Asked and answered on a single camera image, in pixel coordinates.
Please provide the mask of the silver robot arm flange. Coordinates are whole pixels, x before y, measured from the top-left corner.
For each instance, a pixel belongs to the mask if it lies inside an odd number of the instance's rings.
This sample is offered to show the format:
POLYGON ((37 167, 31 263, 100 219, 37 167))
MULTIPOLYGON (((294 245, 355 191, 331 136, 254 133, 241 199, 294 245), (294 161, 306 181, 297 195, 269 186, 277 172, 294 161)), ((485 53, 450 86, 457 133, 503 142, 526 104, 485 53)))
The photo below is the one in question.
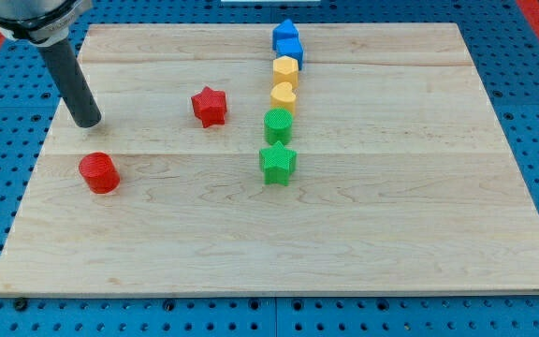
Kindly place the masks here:
POLYGON ((0 0, 0 33, 49 47, 67 38, 69 26, 92 7, 92 0, 0 0))

